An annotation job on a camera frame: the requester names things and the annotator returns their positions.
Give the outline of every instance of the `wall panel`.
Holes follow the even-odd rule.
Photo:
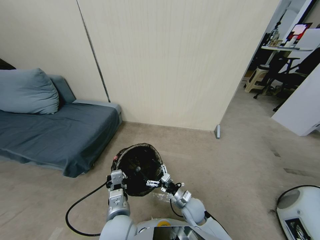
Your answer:
[[[124,119],[213,130],[279,0],[79,0]]]
[[[0,58],[64,76],[77,98],[108,101],[76,0],[1,0]]]

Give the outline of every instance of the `computer monitor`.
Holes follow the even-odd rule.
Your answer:
[[[293,36],[297,36],[297,41],[302,38],[304,32],[312,25],[312,23],[300,23],[296,24],[292,31],[287,36],[287,39],[290,41]]]

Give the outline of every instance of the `office chair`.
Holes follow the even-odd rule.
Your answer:
[[[285,88],[287,89],[297,89],[298,86],[307,78],[307,76],[315,69],[315,67],[320,63],[320,48],[315,49],[309,56],[307,56],[300,64],[297,64],[294,67],[291,67],[293,60],[298,58],[287,58],[288,64],[287,69],[282,73],[276,73],[272,76],[272,79],[265,86],[267,88],[272,84],[274,80],[282,82],[281,91],[279,94],[283,92]],[[292,69],[298,69],[294,73],[289,73]],[[258,95],[261,92],[257,93],[253,98],[257,99]],[[282,105],[278,105],[274,108],[274,111]]]
[[[298,67],[294,73],[279,73],[276,80],[282,82],[280,93],[286,89],[297,89],[300,84],[307,78],[307,76],[320,63],[320,47],[316,48],[309,56],[307,56],[300,64],[292,67],[290,70]],[[273,111],[276,112],[282,104],[276,106]]]
[[[266,76],[263,78],[262,83],[265,83],[265,86],[259,91],[253,98],[257,99],[258,96],[263,93],[275,80],[275,77],[279,74],[279,71],[287,64],[287,69],[283,73],[289,73],[292,63],[294,60],[299,58],[288,58],[282,56],[280,53],[276,54],[270,62],[270,67],[263,67],[262,69],[269,70]]]

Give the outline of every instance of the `blue pillow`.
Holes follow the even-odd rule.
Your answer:
[[[53,114],[59,95],[40,68],[0,70],[0,110],[14,113]]]

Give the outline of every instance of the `white desk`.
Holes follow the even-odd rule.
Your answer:
[[[306,48],[294,49],[294,48],[279,48],[279,47],[268,47],[268,46],[262,46],[261,48],[266,49],[266,50],[272,50],[272,54],[270,55],[268,61],[265,63],[266,66],[268,66],[270,64],[274,55],[280,51],[287,51],[287,52],[294,52],[294,51],[296,51],[296,52],[311,52],[312,51],[312,49],[306,49]]]

